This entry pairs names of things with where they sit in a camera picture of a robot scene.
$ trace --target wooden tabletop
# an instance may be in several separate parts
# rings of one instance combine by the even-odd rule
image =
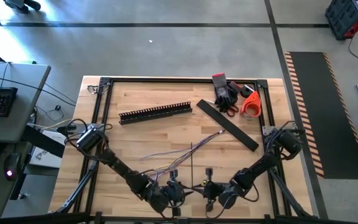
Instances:
[[[86,86],[97,85],[99,79],[100,77],[95,76],[83,78],[74,118],[81,118],[88,123],[91,122],[96,95],[90,94]],[[267,81],[274,119],[276,125],[279,126],[291,120],[285,87],[281,79],[271,78],[267,79]],[[104,102],[105,97],[106,94],[103,95],[102,102]],[[186,149],[191,143],[196,144],[206,136],[221,130],[222,127],[219,124],[196,106],[200,99],[215,99],[213,85],[200,83],[114,83],[107,122],[112,124],[113,128],[106,133],[110,141],[110,148],[131,169],[138,171],[156,169],[173,162],[182,154],[156,156],[144,161],[139,159],[153,153]],[[191,102],[192,113],[124,126],[118,123],[119,113],[186,101]],[[238,107],[243,102],[244,99],[240,97],[237,102]],[[101,122],[103,115],[103,104],[101,104],[98,122]],[[233,118],[225,116],[257,141],[260,146],[255,152],[252,152],[229,133],[216,136],[209,143],[199,148],[193,155],[194,184],[200,184],[206,178],[205,168],[207,167],[214,169],[213,181],[228,182],[236,171],[249,167],[263,154],[259,120],[245,119],[238,114]],[[50,203],[50,211],[62,206],[62,203],[77,186],[82,162],[83,156],[73,147],[67,146]],[[312,213],[300,156],[296,156],[291,161],[284,161],[283,166],[288,188],[303,208],[308,213]],[[168,175],[161,177],[159,184],[165,185],[168,178]],[[191,185],[190,160],[185,161],[178,168],[178,180],[185,185]],[[252,203],[239,198],[235,206],[225,210],[221,217],[263,218],[265,214],[273,215],[267,174],[264,173],[258,177],[255,185],[260,194],[257,202]],[[276,188],[280,211],[283,212],[281,193],[277,185]],[[88,189],[86,188],[81,203],[82,211],[85,209],[87,192]],[[255,198],[255,190],[252,189],[247,194],[247,197]],[[186,198],[185,204],[181,206],[182,216],[204,218],[205,204],[206,199],[202,198],[200,194],[191,194]],[[222,206],[215,203],[214,210],[209,216],[215,216],[221,209]],[[108,166],[102,164],[99,166],[92,206],[92,213],[96,212],[102,212],[103,216],[160,217],[147,202],[140,201],[129,190],[123,178]],[[164,214],[170,217],[171,210],[166,209]]]

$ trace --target computer mouse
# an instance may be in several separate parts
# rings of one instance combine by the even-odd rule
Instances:
[[[7,180],[16,180],[20,171],[21,155],[18,152],[13,152],[6,157],[4,163],[4,174]]]

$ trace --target scissors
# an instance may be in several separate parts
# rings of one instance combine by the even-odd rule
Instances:
[[[208,103],[211,103],[211,104],[215,105],[215,102],[213,102],[213,101],[211,101],[211,100],[205,100],[205,101],[207,101]],[[236,115],[236,113],[237,113],[238,111],[240,111],[240,109],[239,109],[236,105],[233,105],[233,106],[230,106],[230,107],[227,109],[226,113],[227,113],[227,115],[228,115],[229,117],[232,118],[232,117],[234,117],[234,115]]]

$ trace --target orange tape dispenser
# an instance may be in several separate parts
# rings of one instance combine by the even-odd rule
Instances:
[[[260,116],[260,97],[257,91],[253,90],[251,87],[244,85],[246,88],[252,91],[251,95],[245,100],[244,104],[241,107],[240,114],[244,114],[250,118],[257,118]]]

